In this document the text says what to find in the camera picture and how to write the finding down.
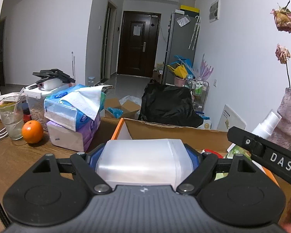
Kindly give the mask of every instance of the doorway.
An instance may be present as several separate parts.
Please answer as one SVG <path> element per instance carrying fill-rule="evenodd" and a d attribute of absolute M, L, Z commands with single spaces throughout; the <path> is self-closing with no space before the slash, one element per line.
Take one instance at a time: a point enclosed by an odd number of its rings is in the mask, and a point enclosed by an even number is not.
<path fill-rule="evenodd" d="M 4 25 L 5 18 L 0 20 L 0 86 L 5 86 L 4 63 L 3 63 Z"/>
<path fill-rule="evenodd" d="M 111 1 L 108 1 L 101 48 L 100 80 L 102 82 L 109 79 L 111 75 L 113 36 L 115 29 L 116 12 L 116 6 L 113 5 Z"/>
<path fill-rule="evenodd" d="M 161 14 L 124 11 L 118 74 L 152 77 Z"/>

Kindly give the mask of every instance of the gray refrigerator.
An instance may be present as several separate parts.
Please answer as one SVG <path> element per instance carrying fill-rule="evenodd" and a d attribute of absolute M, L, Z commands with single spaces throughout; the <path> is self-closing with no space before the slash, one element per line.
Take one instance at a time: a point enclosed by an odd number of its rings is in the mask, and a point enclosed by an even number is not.
<path fill-rule="evenodd" d="M 181 14 L 173 12 L 171 14 L 171 22 L 168 34 L 168 44 L 165 57 L 165 66 L 163 72 L 163 84 L 174 84 L 174 74 L 168 69 L 167 65 L 172 62 L 177 61 L 175 55 L 182 56 L 184 58 L 190 59 L 192 64 L 194 61 L 196 45 L 194 45 L 194 39 L 189 49 L 192 35 L 194 33 L 194 27 L 197 22 L 197 18 L 189 17 L 190 22 L 182 27 L 177 22 L 177 18 L 180 18 Z"/>

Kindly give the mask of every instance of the dried flower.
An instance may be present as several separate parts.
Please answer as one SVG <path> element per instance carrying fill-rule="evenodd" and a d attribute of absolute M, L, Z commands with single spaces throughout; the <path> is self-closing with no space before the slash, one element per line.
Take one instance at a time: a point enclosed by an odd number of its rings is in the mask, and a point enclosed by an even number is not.
<path fill-rule="evenodd" d="M 280 60 L 281 64 L 286 64 L 287 60 L 291 58 L 289 50 L 283 46 L 280 46 L 279 44 L 277 44 L 277 49 L 276 49 L 275 54 L 278 60 Z"/>
<path fill-rule="evenodd" d="M 272 10 L 271 14 L 274 15 L 275 24 L 278 31 L 285 31 L 291 33 L 291 11 L 285 6 L 279 10 Z"/>

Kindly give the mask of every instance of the pink vase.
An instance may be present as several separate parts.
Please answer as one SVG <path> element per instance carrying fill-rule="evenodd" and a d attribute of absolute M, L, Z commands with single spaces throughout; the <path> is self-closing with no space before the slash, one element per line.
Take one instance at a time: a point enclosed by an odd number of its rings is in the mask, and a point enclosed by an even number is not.
<path fill-rule="evenodd" d="M 282 119 L 279 121 L 269 141 L 289 149 L 291 146 L 291 88 L 286 88 L 277 112 Z"/>

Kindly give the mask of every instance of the purple tissue package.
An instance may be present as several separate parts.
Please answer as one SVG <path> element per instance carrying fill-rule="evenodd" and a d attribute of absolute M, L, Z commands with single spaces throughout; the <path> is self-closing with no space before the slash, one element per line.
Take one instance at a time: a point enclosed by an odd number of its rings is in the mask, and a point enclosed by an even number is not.
<path fill-rule="evenodd" d="M 90 120 L 77 131 L 66 129 L 53 121 L 47 123 L 47 128 L 53 145 L 76 152 L 86 152 L 99 125 L 98 113 L 95 120 Z"/>

